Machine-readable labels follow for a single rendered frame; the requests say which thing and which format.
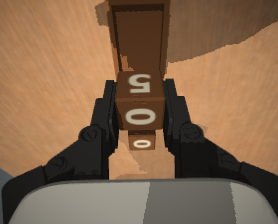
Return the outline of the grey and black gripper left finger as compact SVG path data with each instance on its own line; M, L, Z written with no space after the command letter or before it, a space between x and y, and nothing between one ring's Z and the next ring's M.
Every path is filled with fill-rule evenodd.
M109 180L109 156L118 149L119 139L116 84L114 80L106 80L103 98L96 98L90 126L79 132L77 141L45 166L36 167L4 184L1 192L3 224L9 224L22 198L41 186L69 180Z

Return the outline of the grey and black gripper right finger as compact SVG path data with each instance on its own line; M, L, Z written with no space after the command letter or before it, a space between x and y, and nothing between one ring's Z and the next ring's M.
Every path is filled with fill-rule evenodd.
M204 137L203 130L191 123L184 96L177 96L174 79L163 81L165 148L174 155L175 178L225 178L260 190L278 217L278 176L239 162L232 154Z

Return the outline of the brown wooden tray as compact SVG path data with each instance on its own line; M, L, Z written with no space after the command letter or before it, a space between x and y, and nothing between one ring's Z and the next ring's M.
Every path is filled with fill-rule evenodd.
M119 71L160 70L164 81L170 0L105 0L117 82Z

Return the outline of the brown calendar cube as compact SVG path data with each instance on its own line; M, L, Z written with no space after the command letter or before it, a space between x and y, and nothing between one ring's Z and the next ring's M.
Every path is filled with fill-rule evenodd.
M121 131L161 130L165 101L160 70L118 72L115 106Z
M154 150L156 141L155 130L128 130L130 150Z

